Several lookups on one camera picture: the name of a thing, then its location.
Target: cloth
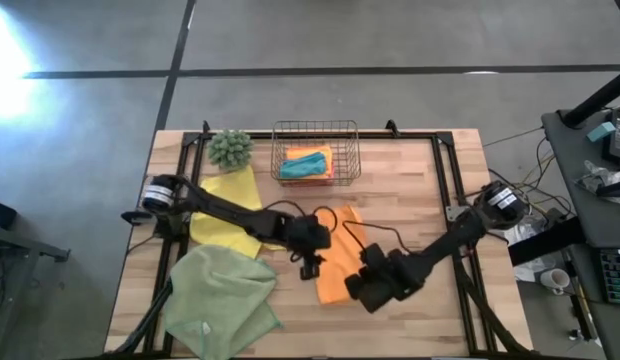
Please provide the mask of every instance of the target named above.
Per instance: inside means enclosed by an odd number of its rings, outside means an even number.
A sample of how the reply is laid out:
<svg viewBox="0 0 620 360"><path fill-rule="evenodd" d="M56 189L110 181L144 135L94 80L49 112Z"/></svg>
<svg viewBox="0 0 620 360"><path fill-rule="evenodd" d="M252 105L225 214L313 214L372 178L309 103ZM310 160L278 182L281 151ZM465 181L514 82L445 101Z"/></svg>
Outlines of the cloth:
<svg viewBox="0 0 620 360"><path fill-rule="evenodd" d="M266 297L275 272L226 247L201 245L170 272L166 330L199 358L226 360L281 326Z"/></svg>
<svg viewBox="0 0 620 360"><path fill-rule="evenodd" d="M337 228L330 236L331 246L329 249L317 251L326 260L319 265L319 278L317 278L317 295L321 304L350 300L345 280L348 276L356 274L363 266L359 259L361 246L352 238L342 223L344 220L362 222L361 217L351 206L333 210L337 215ZM320 209L317 217L319 222L328 229L334 228L334 216L330 211ZM348 224L348 228L363 246L367 246L366 234L362 226Z"/></svg>
<svg viewBox="0 0 620 360"><path fill-rule="evenodd" d="M285 160L281 164L279 175L283 179L296 179L326 172L326 156L320 152L302 156L298 159Z"/></svg>
<svg viewBox="0 0 620 360"><path fill-rule="evenodd" d="M326 171L323 174L309 175L303 177L303 179L329 179L333 176L332 173L332 149L329 145L322 146L308 146L299 148L286 149L286 159L295 160L319 152L325 156Z"/></svg>
<svg viewBox="0 0 620 360"><path fill-rule="evenodd" d="M205 178L201 181L201 188L247 209L261 209L261 198L250 165L228 174ZM239 226L202 213L192 214L190 237L200 244L229 247L253 259L262 245ZM263 245L273 250L283 249L276 245Z"/></svg>

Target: concrete floor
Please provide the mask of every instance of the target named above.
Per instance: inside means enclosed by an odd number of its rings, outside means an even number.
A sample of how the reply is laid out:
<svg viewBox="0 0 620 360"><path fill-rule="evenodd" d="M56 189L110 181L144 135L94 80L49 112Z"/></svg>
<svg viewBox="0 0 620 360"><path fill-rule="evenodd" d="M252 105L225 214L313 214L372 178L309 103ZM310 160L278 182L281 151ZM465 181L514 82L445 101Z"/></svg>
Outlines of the concrete floor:
<svg viewBox="0 0 620 360"><path fill-rule="evenodd" d="M0 201L20 212L17 231L72 248L68 263L38 267L41 285L28 292L5 358L102 350L130 233L119 214L137 201L166 84L6 75L169 69L185 6L0 1ZM181 68L616 63L620 13L612 0L200 0ZM284 119L379 128L394 119L404 128L479 128L487 143L539 127L542 113L574 106L614 76L179 79L166 128L198 129L203 119L215 128L267 129ZM521 179L542 137L487 147L489 166ZM555 165L541 187L567 196ZM520 291L536 349L604 358L592 343L570 348L568 299L535 285Z"/></svg>

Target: orange towel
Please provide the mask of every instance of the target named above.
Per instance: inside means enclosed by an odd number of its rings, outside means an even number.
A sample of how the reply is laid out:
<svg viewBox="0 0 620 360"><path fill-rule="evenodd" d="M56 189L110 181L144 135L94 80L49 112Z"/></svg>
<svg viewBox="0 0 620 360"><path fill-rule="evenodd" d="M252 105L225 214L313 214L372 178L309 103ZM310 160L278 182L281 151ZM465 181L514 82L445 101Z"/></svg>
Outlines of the orange towel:
<svg viewBox="0 0 620 360"><path fill-rule="evenodd" d="M317 279L317 295L321 304L333 304L350 300L345 280L348 276L356 274L363 266L359 260L361 247L352 238L350 233L343 227L344 220L361 222L361 217L351 206L343 206L334 209L337 215L337 228L331 234L331 246L329 249L319 250L326 261L322 262ZM334 216L330 211L320 209L317 212L319 222L329 229L334 228ZM348 228L367 246L366 234L363 227L349 224Z"/></svg>
<svg viewBox="0 0 620 360"><path fill-rule="evenodd" d="M308 175L302 179L329 179L332 177L332 149L329 145L308 146L286 149L286 159L294 160L304 156L320 152L326 157L326 172L320 175Z"/></svg>

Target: cable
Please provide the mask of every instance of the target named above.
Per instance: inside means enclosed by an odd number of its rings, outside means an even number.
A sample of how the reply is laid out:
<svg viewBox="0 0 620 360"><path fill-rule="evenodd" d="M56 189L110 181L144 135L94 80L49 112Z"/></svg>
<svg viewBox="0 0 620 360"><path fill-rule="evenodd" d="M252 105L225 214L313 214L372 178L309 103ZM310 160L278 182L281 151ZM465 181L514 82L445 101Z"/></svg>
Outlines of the cable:
<svg viewBox="0 0 620 360"><path fill-rule="evenodd" d="M128 252L126 253L126 255L129 255L129 254L132 252L132 250L134 250L134 249L138 248L139 246L141 246L141 245L143 245L143 244L147 243L148 241L150 241L150 240L154 239L155 237L156 237L156 236L152 235L152 236L150 236L149 238L147 238L147 239L143 240L142 242L140 242L140 243L138 243L138 244L134 245L133 247L131 247L130 249L128 249Z"/></svg>
<svg viewBox="0 0 620 360"><path fill-rule="evenodd" d="M279 205L279 204L288 204L288 205L292 205L292 206L294 206L295 208L297 208L297 210L299 210L299 212L301 213L301 215L303 215L303 216L305 216L305 215L306 215L306 213L303 211L303 209L301 208L301 206L299 206L299 204L297 204L296 202L291 201L291 200L279 200L279 201L275 201L275 202L273 202L272 204L270 204L270 205L268 205L268 206L265 206L265 207L264 207L264 209L269 209L269 208L271 208L271 207L273 207L273 206L276 206L276 205Z"/></svg>
<svg viewBox="0 0 620 360"><path fill-rule="evenodd" d="M469 194L464 194L463 196L457 196L457 199L460 199L461 197L463 197L466 200L466 202L468 202L468 197L481 194L484 191L485 191L484 189L473 191L473 192L471 192Z"/></svg>
<svg viewBox="0 0 620 360"><path fill-rule="evenodd" d="M528 130L528 131L525 131L525 132L519 133L519 134L517 134L517 135L508 136L507 138L503 138L503 139L495 140L495 141L493 141L493 142L490 142L490 143L487 143L487 144L483 145L483 147L484 147L484 148L486 148L486 147L488 147L488 146L490 146L490 145L498 144L498 143L500 143L500 142L504 142L504 141L507 141L507 140L510 140L510 139L517 138L517 137L519 137L519 136L527 135L527 134L533 133L533 132L535 132L535 131L539 131L539 130L541 130L541 129L543 129L543 126L540 126L540 127L536 128L536 129L532 129L532 130Z"/></svg>
<svg viewBox="0 0 620 360"><path fill-rule="evenodd" d="M554 159L554 155L551 156L547 156L550 153L550 151L548 151L546 154L543 155L543 160L541 160L541 164L545 165L545 163L547 161L552 161ZM526 174L526 177L523 178L523 180L521 180L521 183L525 183L528 181L528 179L530 178L530 176L532 175L532 173L538 168L538 165L535 165L535 167L533 167L532 169L530 169L530 171Z"/></svg>
<svg viewBox="0 0 620 360"><path fill-rule="evenodd" d="M541 144L543 144L544 141L546 141L545 137L543 139L541 139L541 141L539 141L539 144L537 144L536 158L537 158L537 167L539 168L539 178L537 178L537 180L533 180L532 181L532 183L536 182L536 184L534 185L535 187L539 186L539 184L541 183L541 179L543 179L543 175L545 175L546 170L548 170L548 167L550 166L550 163L552 163L552 158L551 158L550 160L548 160L548 163L546 164L546 167L542 168L541 159L539 158L539 150L541 149Z"/></svg>
<svg viewBox="0 0 620 360"><path fill-rule="evenodd" d="M492 231L488 231L488 235L494 236L499 240L505 241L507 244L510 244L510 240L506 239L504 236L501 236L499 234L495 234Z"/></svg>
<svg viewBox="0 0 620 360"><path fill-rule="evenodd" d="M339 218L337 218L337 213L335 213L334 210L332 210L330 207L325 206L325 205L317 206L317 208L314 209L314 211L312 211L312 215L316 215L317 212L322 209L330 211L330 213L332 214L332 217L334 217L334 226L332 227L332 230L330 230L330 233L332 234L335 230L337 230Z"/></svg>
<svg viewBox="0 0 620 360"><path fill-rule="evenodd" d="M557 202L557 204L559 204L559 206L561 206L568 213L568 215L576 216L576 214L574 212L572 212L572 205L570 205L570 201L568 201L568 199L564 198L563 196L549 194L549 193L539 189L538 187L533 187L530 184L522 184L522 186L528 186L533 191L539 192L539 193L541 193L541 194L543 194L543 195L548 197L548 199L545 199L543 201L539 201L537 203L543 203L543 202L546 202L546 201L549 201L549 200L554 200L554 201Z"/></svg>
<svg viewBox="0 0 620 360"><path fill-rule="evenodd" d="M344 221L341 222L341 224L346 229L346 231L348 231L348 233L350 233L350 235L352 236L352 238L354 238L354 240L357 242L357 244L359 244L359 246L361 246L361 249L363 249L364 252L366 250L365 246L363 246L361 241L359 241L359 239L356 237L356 235L350 230L350 228L346 224L368 226L368 227L375 228L375 229L392 231L392 232L395 233L395 235L397 235L397 240L399 240L399 245L401 245L401 248L403 250L405 250L408 254L414 254L415 253L414 251L408 249L408 247L403 243L403 239L401 239L401 234L399 234L399 231L397 231L397 229L395 229L395 228L381 226L381 225L375 225L375 224L360 223L360 222L350 221L350 220L344 220Z"/></svg>

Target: white cup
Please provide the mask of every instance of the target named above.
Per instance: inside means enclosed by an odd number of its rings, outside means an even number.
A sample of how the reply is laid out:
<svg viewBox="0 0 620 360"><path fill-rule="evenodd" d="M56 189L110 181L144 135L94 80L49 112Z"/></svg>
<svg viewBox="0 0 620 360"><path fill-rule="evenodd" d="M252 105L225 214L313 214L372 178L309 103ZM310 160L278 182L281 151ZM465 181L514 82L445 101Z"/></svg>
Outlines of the white cup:
<svg viewBox="0 0 620 360"><path fill-rule="evenodd" d="M570 276L561 269L552 269L541 274L541 284L555 295L563 295L563 289L570 285Z"/></svg>

